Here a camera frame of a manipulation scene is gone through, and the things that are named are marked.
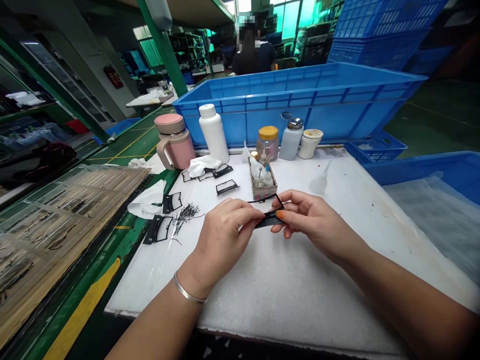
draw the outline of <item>hand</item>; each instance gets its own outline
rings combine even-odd
[[[304,233],[322,253],[339,265],[370,249],[321,197],[296,190],[284,191],[278,197],[285,202],[286,211],[279,210],[276,216],[286,224],[272,226],[272,233],[279,233],[283,227],[285,239],[290,239],[295,232]],[[271,205],[278,208],[281,204],[275,199]]]
[[[178,270],[192,296],[206,299],[244,253],[255,226],[265,217],[248,202],[228,198],[205,215],[195,250]]]

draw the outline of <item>black clothing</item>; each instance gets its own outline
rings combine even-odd
[[[276,57],[274,46],[265,42],[255,50],[237,53],[233,58],[231,70],[237,75],[267,72],[272,69]]]

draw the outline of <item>small tray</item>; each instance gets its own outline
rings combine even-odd
[[[252,165],[250,164],[250,159],[248,159],[248,173],[250,174],[250,183],[251,190],[253,193],[253,200],[262,200],[277,193],[277,180],[275,179],[274,172],[272,170],[272,165],[268,162],[268,168],[270,169],[271,178],[273,179],[273,186],[265,186],[261,188],[254,187],[254,178],[252,176]]]

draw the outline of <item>pink mug handle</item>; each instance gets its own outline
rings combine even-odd
[[[163,164],[165,169],[175,170],[175,168],[172,165],[170,165],[170,161],[165,156],[165,147],[168,144],[170,144],[170,139],[167,139],[167,138],[161,139],[158,145],[156,146],[156,153],[158,154],[158,157],[160,158],[161,163]]]

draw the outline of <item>person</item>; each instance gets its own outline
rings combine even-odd
[[[263,73],[276,69],[277,53],[268,41],[260,40],[260,30],[254,22],[240,28],[240,51],[233,58],[231,71],[236,75]]]
[[[321,197],[287,190],[286,239],[304,233],[340,266],[420,358],[452,359],[469,343],[479,324],[474,312],[371,249]],[[280,206],[274,200],[272,207]],[[198,243],[177,272],[180,286],[197,300],[210,292],[242,256],[264,214],[240,199],[226,199],[206,214]],[[172,279],[125,331],[107,359],[178,359],[202,305],[187,299]]]

